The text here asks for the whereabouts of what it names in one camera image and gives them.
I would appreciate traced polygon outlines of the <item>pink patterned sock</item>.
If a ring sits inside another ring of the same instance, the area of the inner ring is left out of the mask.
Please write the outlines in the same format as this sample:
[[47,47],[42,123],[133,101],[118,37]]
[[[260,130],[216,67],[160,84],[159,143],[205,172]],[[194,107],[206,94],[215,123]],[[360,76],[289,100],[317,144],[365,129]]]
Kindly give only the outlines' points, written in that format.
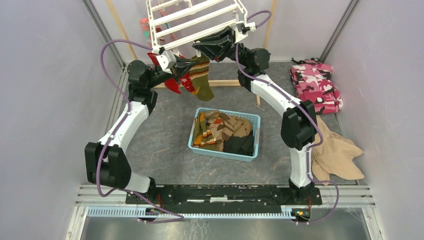
[[[165,10],[163,10],[163,9],[162,10],[159,10],[159,13],[160,13],[160,15],[162,17],[164,17],[166,15]],[[147,44],[150,47],[152,47],[153,44],[152,44],[152,38],[151,38],[151,32],[150,32],[149,19],[147,17],[146,18],[142,18],[142,19],[139,20],[139,24],[140,24],[140,27],[141,27],[141,31],[142,31],[144,37],[147,40]],[[155,29],[156,29],[156,32],[157,33],[162,31],[162,28],[160,26],[157,26]],[[161,44],[165,44],[166,43],[165,37],[164,36],[160,37],[159,38],[159,42]]]

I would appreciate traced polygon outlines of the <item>wooden rack frame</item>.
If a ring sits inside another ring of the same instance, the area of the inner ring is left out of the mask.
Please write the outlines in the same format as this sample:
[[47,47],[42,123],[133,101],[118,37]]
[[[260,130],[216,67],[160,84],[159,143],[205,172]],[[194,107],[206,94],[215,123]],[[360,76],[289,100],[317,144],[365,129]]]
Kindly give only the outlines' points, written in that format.
[[[142,37],[140,38],[141,40],[143,40],[144,42],[142,43],[146,43],[147,46],[149,47],[151,44],[151,38],[149,35],[144,34],[144,30],[145,26],[148,26],[148,21],[145,20],[145,17],[147,16],[147,12],[148,9],[144,7],[146,0],[100,0],[101,2],[104,2],[104,4],[106,5],[107,11],[108,11],[108,16],[112,19],[111,21],[113,21],[113,25],[115,26],[114,28],[116,30],[114,30],[115,32],[119,33],[119,37],[123,40],[130,40],[129,39],[129,35],[128,33],[132,34],[132,33],[137,33],[138,37]],[[171,10],[170,6],[177,6],[179,5],[179,3],[185,2],[185,0],[181,0],[181,1],[177,1],[177,0],[153,0],[153,3],[155,3],[156,5],[162,5],[162,4],[168,4],[168,2],[172,2],[171,5],[167,5],[166,7],[161,8],[160,10],[158,10],[164,16],[167,16],[167,14],[171,14]],[[269,5],[267,8],[265,9],[259,9],[259,8],[255,8],[252,10],[257,10],[256,12],[251,12],[249,13],[249,16],[246,16],[246,19],[248,17],[250,17],[250,19],[254,18],[257,15],[260,14],[264,14],[264,13],[257,13],[257,12],[261,12],[261,11],[265,11],[265,13],[267,13],[267,11],[269,11],[270,13],[268,13],[268,16],[263,20],[263,25],[266,26],[266,34],[263,40],[263,47],[266,47],[269,41],[269,37],[271,34],[271,29],[273,26],[273,20],[274,20],[274,14],[276,12],[278,6],[278,0],[272,0],[272,5]],[[123,22],[124,18],[129,18],[130,23],[128,22]],[[132,45],[130,43],[122,43],[122,44],[126,44],[126,47],[118,47],[118,45],[116,45],[115,43],[114,47],[116,48],[116,51],[118,52],[118,58],[121,59],[120,61],[122,61],[124,64],[128,64],[133,61],[133,60],[141,60],[141,57],[144,56],[143,54],[139,54],[137,55],[137,51],[135,51],[134,47],[137,47],[135,45]],[[209,84],[211,87],[240,87],[240,84],[235,80],[235,79],[230,79],[230,80],[209,80]]]

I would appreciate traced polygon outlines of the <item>green striped sock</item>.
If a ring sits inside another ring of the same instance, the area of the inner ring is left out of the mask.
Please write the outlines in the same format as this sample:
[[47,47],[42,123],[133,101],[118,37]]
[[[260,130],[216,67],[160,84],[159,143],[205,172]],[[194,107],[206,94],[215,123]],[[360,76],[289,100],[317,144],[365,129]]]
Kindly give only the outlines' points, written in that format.
[[192,134],[192,146],[204,150],[216,151],[217,143],[211,129],[207,126],[208,112],[199,112],[195,118],[194,130]]
[[208,102],[215,97],[209,84],[210,59],[202,54],[201,56],[193,56],[190,60],[195,63],[189,70],[194,94],[200,101]]

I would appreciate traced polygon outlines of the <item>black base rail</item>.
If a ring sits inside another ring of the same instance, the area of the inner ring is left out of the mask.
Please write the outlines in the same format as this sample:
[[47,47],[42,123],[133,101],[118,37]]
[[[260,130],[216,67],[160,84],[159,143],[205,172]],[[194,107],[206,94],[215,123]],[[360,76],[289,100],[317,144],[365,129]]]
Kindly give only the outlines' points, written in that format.
[[178,214],[271,214],[282,206],[320,206],[314,185],[297,189],[289,185],[165,184],[143,194],[165,210]]

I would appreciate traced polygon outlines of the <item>red snowflake sock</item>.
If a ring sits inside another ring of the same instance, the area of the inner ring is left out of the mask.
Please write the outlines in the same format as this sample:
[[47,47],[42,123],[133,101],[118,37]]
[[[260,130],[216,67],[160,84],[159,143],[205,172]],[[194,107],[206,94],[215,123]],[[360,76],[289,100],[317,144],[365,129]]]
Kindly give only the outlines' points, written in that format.
[[183,75],[182,77],[179,78],[180,82],[182,84],[182,86],[188,91],[190,92],[192,95],[195,95],[196,89],[192,83],[192,80],[190,78],[190,73],[187,72],[185,75]]

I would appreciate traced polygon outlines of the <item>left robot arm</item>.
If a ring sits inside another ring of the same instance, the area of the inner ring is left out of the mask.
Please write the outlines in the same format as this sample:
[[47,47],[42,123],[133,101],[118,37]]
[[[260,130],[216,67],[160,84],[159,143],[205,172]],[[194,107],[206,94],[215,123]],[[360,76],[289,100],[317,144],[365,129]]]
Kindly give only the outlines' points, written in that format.
[[195,66],[196,61],[180,57],[171,50],[155,55],[156,65],[151,67],[141,60],[128,64],[129,96],[126,106],[111,129],[97,142],[89,142],[84,149],[86,174],[90,183],[95,184],[100,196],[106,197],[111,191],[102,192],[101,187],[114,190],[138,192],[145,204],[153,203],[157,190],[152,187],[153,179],[132,171],[126,151],[140,125],[153,112],[158,94],[154,87],[167,80],[179,80]]

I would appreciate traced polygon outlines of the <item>beige cloth on floor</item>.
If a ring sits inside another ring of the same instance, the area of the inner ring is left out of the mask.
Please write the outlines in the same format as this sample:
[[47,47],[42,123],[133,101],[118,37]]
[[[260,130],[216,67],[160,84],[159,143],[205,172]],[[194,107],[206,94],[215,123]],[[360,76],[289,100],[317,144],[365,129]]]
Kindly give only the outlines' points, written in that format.
[[323,135],[323,143],[312,149],[312,173],[319,181],[329,181],[330,175],[344,180],[362,180],[362,171],[354,158],[364,152],[353,141],[331,131],[318,116],[317,125]]

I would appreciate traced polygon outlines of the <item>white plastic clip hanger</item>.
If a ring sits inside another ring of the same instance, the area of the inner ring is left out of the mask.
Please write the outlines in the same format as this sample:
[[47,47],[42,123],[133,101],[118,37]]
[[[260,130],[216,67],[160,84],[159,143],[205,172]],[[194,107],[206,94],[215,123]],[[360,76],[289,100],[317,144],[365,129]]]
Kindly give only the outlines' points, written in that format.
[[[240,0],[185,0],[178,5],[156,5],[147,0],[147,18],[150,27],[152,52],[159,48],[174,50],[180,46],[194,43],[195,40],[212,35],[225,27],[248,22],[248,10]],[[169,6],[171,13],[161,16],[158,10]]]

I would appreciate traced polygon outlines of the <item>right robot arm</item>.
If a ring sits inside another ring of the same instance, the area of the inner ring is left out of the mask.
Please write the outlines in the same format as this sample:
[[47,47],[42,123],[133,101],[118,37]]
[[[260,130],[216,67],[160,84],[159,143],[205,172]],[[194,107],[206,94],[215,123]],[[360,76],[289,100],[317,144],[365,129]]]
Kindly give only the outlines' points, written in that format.
[[315,187],[310,175],[313,143],[319,133],[314,104],[290,95],[271,80],[265,73],[271,54],[265,48],[248,48],[241,43],[239,37],[247,31],[243,24],[203,30],[192,46],[211,61],[235,61],[240,85],[265,100],[281,116],[280,135],[291,158],[288,196],[293,203],[302,204]]

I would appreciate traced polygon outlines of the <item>pink camouflage bag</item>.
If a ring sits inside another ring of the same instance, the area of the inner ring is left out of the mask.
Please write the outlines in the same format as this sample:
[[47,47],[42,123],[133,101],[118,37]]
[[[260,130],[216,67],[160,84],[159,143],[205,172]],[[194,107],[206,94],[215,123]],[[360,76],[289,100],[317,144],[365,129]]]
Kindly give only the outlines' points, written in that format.
[[332,66],[314,57],[291,61],[293,65],[289,74],[297,97],[302,101],[311,101],[317,115],[339,112],[343,99],[332,82]]

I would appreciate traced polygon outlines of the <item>black garment in basket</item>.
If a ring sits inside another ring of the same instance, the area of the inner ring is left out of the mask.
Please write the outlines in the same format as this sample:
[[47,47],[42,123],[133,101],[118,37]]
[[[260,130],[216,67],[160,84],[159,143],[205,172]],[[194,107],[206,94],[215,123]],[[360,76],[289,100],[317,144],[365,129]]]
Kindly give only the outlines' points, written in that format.
[[229,154],[253,156],[255,150],[255,137],[251,132],[247,136],[231,136],[224,142],[223,151]]

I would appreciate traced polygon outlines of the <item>light blue plastic basket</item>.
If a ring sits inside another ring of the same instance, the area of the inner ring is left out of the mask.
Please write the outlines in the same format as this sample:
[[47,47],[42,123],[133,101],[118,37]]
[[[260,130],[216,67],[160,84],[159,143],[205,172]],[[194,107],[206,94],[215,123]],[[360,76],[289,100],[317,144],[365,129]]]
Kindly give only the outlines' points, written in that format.
[[229,114],[230,116],[246,118],[247,120],[249,120],[250,123],[252,123],[253,125],[252,135],[254,140],[252,155],[250,156],[250,155],[242,155],[242,154],[235,154],[235,153],[225,153],[225,152],[218,152],[218,151],[212,151],[208,149],[200,149],[200,148],[194,147],[193,135],[189,137],[188,147],[195,154],[224,158],[224,159],[231,159],[231,160],[238,160],[238,161],[244,161],[244,162],[251,162],[253,159],[255,159],[258,156],[258,152],[259,152],[259,132],[260,132],[260,125],[261,125],[260,116],[256,114],[243,113],[243,112],[230,111],[230,110],[221,110],[221,112],[225,114]]

